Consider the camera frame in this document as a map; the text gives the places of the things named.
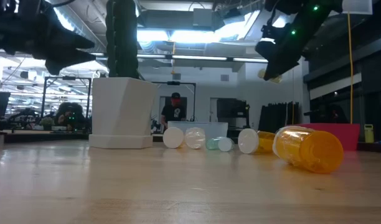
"white bottle cap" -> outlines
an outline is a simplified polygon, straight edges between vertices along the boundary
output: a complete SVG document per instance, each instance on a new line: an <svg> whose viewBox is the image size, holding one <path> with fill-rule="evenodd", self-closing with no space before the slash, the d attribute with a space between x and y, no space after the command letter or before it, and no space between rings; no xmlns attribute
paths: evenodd
<svg viewBox="0 0 381 224"><path fill-rule="evenodd" d="M163 134L163 142L168 148L176 149L184 142L184 133L179 128L168 128Z"/></svg>
<svg viewBox="0 0 381 224"><path fill-rule="evenodd" d="M191 149L200 149L205 144L205 133L201 128L188 128L185 132L185 142Z"/></svg>
<svg viewBox="0 0 381 224"><path fill-rule="evenodd" d="M254 153L258 148L258 143L258 134L253 129L248 128L240 132L238 137L238 145L242 153Z"/></svg>
<svg viewBox="0 0 381 224"><path fill-rule="evenodd" d="M228 152L233 148L233 142L229 138L222 138L218 141L218 148L223 152Z"/></svg>

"black t-shirt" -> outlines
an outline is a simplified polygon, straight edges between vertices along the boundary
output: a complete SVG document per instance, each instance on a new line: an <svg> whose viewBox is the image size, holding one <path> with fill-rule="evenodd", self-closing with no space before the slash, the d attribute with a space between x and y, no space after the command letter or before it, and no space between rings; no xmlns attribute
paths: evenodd
<svg viewBox="0 0 381 224"><path fill-rule="evenodd" d="M166 122L169 121L181 121L182 118L186 117L185 108L181 105L172 106L166 105L161 112L161 115L166 117Z"/></svg>

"clear plastic bottle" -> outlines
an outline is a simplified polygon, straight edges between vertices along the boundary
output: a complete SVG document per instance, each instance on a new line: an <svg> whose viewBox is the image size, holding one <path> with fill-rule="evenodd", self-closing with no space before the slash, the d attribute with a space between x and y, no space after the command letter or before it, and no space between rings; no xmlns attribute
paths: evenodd
<svg viewBox="0 0 381 224"><path fill-rule="evenodd" d="M208 150L221 150L223 152L228 152L233 149L235 143L230 138L218 137L209 139L205 146Z"/></svg>
<svg viewBox="0 0 381 224"><path fill-rule="evenodd" d="M272 152L275 134L264 131L256 132L253 129L244 129L238 137L239 149L242 153L270 153Z"/></svg>
<svg viewBox="0 0 381 224"><path fill-rule="evenodd" d="M319 174L335 171L344 157L341 142L333 134L299 126L281 128L273 152L296 167Z"/></svg>
<svg viewBox="0 0 381 224"><path fill-rule="evenodd" d="M171 149L176 149L184 142L184 132L176 127L168 128L163 134L164 144Z"/></svg>
<svg viewBox="0 0 381 224"><path fill-rule="evenodd" d="M201 128L188 128L185 132L185 143L192 149L200 149L205 144L205 133Z"/></svg>

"desk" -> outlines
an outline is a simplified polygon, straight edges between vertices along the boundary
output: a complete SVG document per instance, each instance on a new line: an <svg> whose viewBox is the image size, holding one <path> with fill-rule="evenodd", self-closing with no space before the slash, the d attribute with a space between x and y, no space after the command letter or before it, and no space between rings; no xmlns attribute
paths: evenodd
<svg viewBox="0 0 381 224"><path fill-rule="evenodd" d="M381 223L381 154L347 152L320 175L238 150L9 144L0 223Z"/></svg>

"wooden table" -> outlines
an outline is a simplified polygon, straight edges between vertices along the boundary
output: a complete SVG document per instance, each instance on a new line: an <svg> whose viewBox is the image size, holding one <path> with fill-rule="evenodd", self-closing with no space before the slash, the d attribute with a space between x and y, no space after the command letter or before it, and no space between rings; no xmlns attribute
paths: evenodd
<svg viewBox="0 0 381 224"><path fill-rule="evenodd" d="M381 154L351 152L332 175L274 155L6 145L0 223L381 223Z"/></svg>

